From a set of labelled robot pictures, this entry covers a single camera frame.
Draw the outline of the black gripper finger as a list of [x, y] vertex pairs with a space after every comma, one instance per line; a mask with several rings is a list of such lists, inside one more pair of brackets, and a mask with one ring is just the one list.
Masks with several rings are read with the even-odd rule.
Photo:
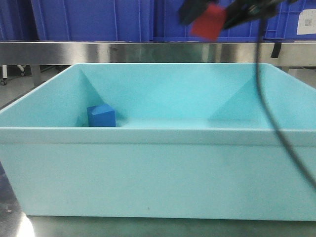
[[223, 29], [253, 20], [266, 20], [277, 14], [277, 6], [283, 0], [235, 0], [226, 8], [226, 20]]
[[178, 9], [179, 23], [189, 25], [197, 19], [211, 4], [217, 4], [217, 0], [185, 0]]

